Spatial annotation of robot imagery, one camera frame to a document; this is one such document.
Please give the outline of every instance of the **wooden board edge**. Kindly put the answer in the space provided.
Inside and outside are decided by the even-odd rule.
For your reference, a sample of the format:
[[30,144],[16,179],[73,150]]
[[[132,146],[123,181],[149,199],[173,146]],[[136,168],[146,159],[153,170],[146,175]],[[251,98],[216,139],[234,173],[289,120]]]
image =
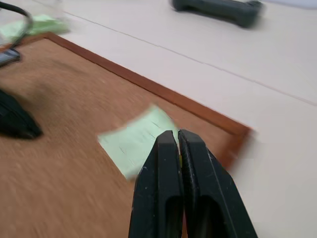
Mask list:
[[232,162],[237,157],[237,154],[240,151],[245,139],[251,132],[251,129],[247,126],[238,123],[224,116],[223,114],[205,107],[198,102],[189,99],[175,91],[172,91],[158,83],[155,83],[154,81],[151,81],[150,79],[143,77],[127,68],[111,62],[108,59],[105,59],[54,33],[49,32],[38,36],[28,37],[22,42],[22,45],[29,44],[40,39],[48,39],[231,134],[232,138],[229,140],[229,143],[225,146],[223,153],[219,157],[219,160],[221,160],[222,165],[225,168],[230,167]]

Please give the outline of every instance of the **dark green object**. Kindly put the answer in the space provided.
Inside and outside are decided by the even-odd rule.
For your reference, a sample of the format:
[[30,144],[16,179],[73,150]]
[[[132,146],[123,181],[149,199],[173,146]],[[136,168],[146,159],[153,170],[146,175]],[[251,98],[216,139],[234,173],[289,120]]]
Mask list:
[[234,21],[249,28],[257,19],[263,4],[257,0],[240,2],[234,0],[172,0],[177,11],[194,10],[223,20]]
[[16,99],[0,90],[0,132],[5,135],[34,139],[42,130]]

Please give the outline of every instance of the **sticky note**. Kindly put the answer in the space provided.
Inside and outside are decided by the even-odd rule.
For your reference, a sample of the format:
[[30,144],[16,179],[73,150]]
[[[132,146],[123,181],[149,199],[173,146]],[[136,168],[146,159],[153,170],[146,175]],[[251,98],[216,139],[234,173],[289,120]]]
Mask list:
[[98,141],[126,179],[130,179],[139,173],[157,136],[166,130],[173,131],[178,143],[177,128],[172,119],[153,105],[125,127],[100,134]]

